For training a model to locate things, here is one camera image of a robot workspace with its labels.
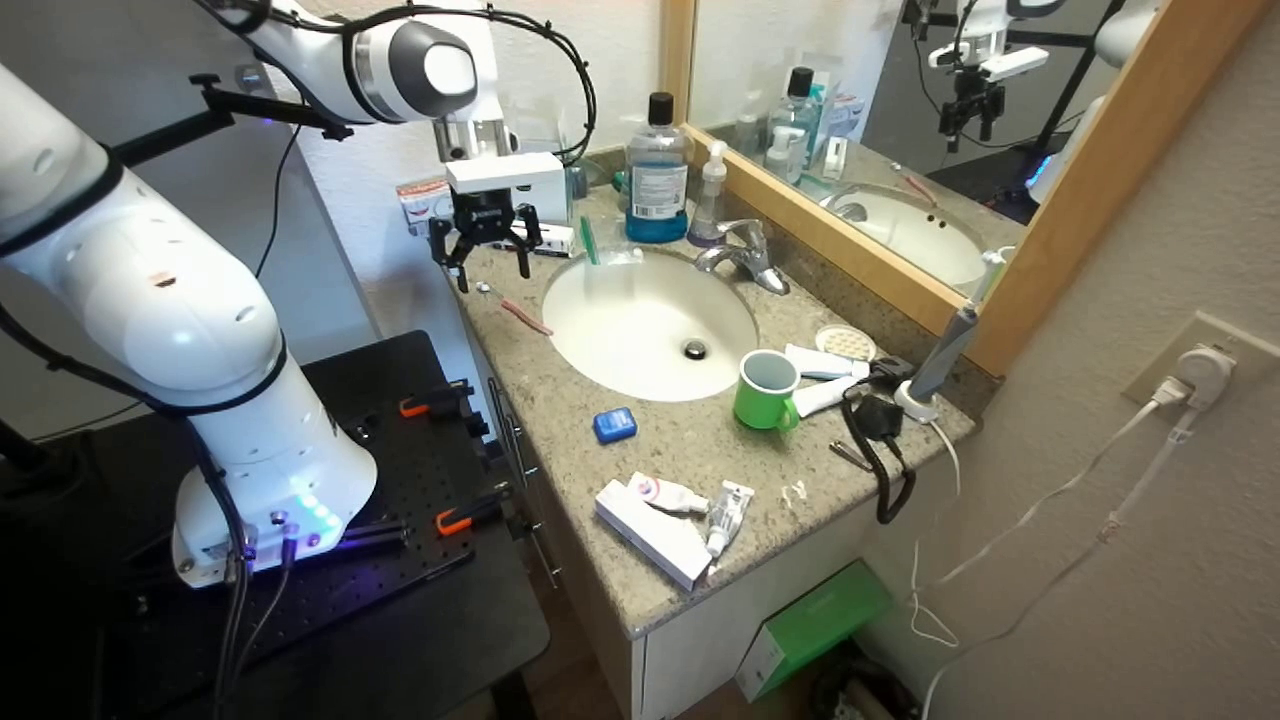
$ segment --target mouthwash bottle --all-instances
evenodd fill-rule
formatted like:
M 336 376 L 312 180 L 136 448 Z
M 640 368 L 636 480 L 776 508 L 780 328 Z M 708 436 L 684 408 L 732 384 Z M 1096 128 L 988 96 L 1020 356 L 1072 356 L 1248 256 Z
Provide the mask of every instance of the mouthwash bottle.
M 648 96 L 648 128 L 628 144 L 628 240 L 672 244 L 688 232 L 684 136 L 672 128 L 672 92 Z

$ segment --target beige wall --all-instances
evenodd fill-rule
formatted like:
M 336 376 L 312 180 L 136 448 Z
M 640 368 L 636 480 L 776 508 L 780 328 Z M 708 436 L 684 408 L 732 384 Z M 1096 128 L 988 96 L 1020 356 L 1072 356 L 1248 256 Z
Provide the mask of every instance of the beige wall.
M 1112 228 L 964 444 L 964 496 L 932 464 L 912 516 L 868 556 L 904 584 L 952 568 L 1068 480 L 1136 408 L 1124 384 L 1196 312 L 1280 340 L 1280 8 L 1264 16 L 1180 144 Z M 1080 552 L 1160 448 L 1144 424 L 1032 532 L 928 592 L 984 640 Z M 936 720 L 1180 720 L 1280 712 L 1280 376 L 1236 384 L 1168 460 L 1120 536 L 1004 644 L 956 664 Z M 924 688 L 944 664 L 892 616 L 880 644 Z

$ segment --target green cup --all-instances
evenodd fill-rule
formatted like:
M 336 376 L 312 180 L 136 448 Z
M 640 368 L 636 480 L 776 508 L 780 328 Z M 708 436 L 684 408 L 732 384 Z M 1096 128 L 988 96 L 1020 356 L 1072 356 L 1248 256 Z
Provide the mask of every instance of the green cup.
M 756 432 L 792 428 L 800 420 L 792 404 L 796 388 L 800 368 L 784 352 L 756 348 L 736 368 L 732 416 Z

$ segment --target white sink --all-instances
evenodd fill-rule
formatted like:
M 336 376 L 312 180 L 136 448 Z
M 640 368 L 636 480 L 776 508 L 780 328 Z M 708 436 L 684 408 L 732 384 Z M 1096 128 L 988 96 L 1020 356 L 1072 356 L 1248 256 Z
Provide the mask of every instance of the white sink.
M 856 188 L 832 200 L 832 212 L 956 292 L 972 292 L 984 280 L 980 244 L 908 196 Z
M 672 252 L 568 264 L 544 292 L 544 324 L 576 372 L 660 404 L 732 388 L 760 336 L 736 288 Z

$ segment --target bathroom counter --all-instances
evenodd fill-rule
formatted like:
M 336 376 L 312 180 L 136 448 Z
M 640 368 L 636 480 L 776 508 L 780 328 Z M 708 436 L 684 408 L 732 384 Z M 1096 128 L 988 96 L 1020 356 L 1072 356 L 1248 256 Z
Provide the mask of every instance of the bathroom counter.
M 620 244 L 620 228 L 616 228 L 620 216 L 612 212 L 612 204 L 592 200 L 588 208 L 596 216 L 592 224 L 596 240 L 604 248 Z M 604 668 L 612 688 L 620 692 L 620 704 L 628 708 L 624 696 L 632 696 L 632 716 L 684 712 L 680 708 L 684 700 L 664 700 L 660 708 L 652 700 L 640 700 L 644 692 L 636 684 L 648 684 L 648 672 L 636 664 L 648 664 L 648 660 L 644 652 L 620 648 L 620 640 L 608 640 L 608 636 L 640 640 L 644 632 L 712 600 L 720 588 L 732 588 L 744 576 L 760 576 L 788 548 L 800 548 L 804 540 L 812 540 L 816 528 L 828 528 L 840 516 L 868 520 L 872 516 L 868 500 L 876 496 L 876 480 L 828 448 L 832 440 L 848 440 L 840 412 L 820 412 L 812 420 L 800 420 L 800 428 L 792 428 L 780 440 L 768 432 L 748 432 L 732 420 L 732 388 L 696 404 L 632 400 L 568 368 L 540 332 L 512 320 L 496 296 L 476 292 L 476 280 L 488 280 L 500 296 L 540 316 L 540 296 L 564 264 L 568 260 L 536 256 L 532 276 L 520 280 L 512 252 L 476 248 L 468 260 L 472 292 L 460 292 L 460 308 L 476 332 L 480 352 L 492 364 L 496 392 L 504 396 L 500 400 L 504 412 L 512 416 L 512 424 L 520 424 L 520 436 L 528 440 L 540 464 L 544 492 L 548 492 L 544 508 L 552 512 L 552 520 L 564 524 L 560 532 L 568 532 L 556 540 L 556 528 L 548 520 L 552 540 L 568 544 L 560 548 L 564 556 L 556 556 L 552 564 L 560 564 L 560 576 L 568 580 L 592 576 L 604 600 L 604 620 L 600 620 L 604 640 L 596 640 L 596 652 L 604 652 L 600 656 L 604 664 L 612 664 L 616 656 L 624 660 L 624 668 Z M 760 348 L 784 348 L 784 344 L 812 348 L 812 336 L 820 328 L 844 324 L 836 312 L 828 312 L 816 296 L 808 296 L 796 284 L 788 296 L 772 296 L 756 284 L 736 284 L 736 288 L 756 316 Z M 592 436 L 592 416 L 604 408 L 632 408 L 636 436 L 624 444 L 600 448 Z M 972 432 L 972 420 L 940 400 L 940 428 L 952 440 L 960 440 Z M 916 424 L 908 424 L 908 432 L 900 436 L 900 448 L 908 464 L 924 464 L 928 456 L 944 452 L 944 444 Z M 716 576 L 704 588 L 680 592 L 640 552 L 632 552 L 612 528 L 596 520 L 596 492 L 608 480 L 628 480 L 632 472 L 680 480 L 704 496 L 712 496 L 720 480 L 740 480 L 756 488 L 756 500 L 748 508 L 748 520 L 736 544 L 724 552 Z M 792 492 L 804 500 L 792 500 L 788 508 L 780 492 L 784 484 L 804 488 L 804 492 Z M 856 556 L 856 536 L 836 540 L 836 560 L 852 560 L 852 556 Z M 764 616 L 796 596 L 784 584 L 776 588 L 780 592 L 756 592 L 760 604 L 772 604 L 772 608 L 760 608 Z M 728 644 L 724 656 L 736 660 L 752 640 L 760 612 L 756 616 L 744 612 L 740 628 L 732 628 L 732 636 L 716 632 L 712 644 Z

